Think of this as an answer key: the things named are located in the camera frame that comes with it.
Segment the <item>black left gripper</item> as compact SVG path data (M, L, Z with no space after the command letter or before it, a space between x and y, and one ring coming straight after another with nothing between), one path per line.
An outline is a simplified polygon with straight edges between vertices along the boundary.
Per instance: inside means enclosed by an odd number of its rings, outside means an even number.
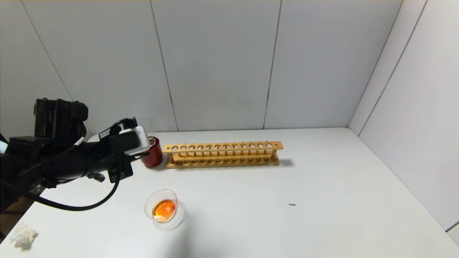
M133 175L131 162L148 156L149 152L132 155L134 122L116 122L99 134L98 142L87 142L86 177L99 182L108 172L110 183Z

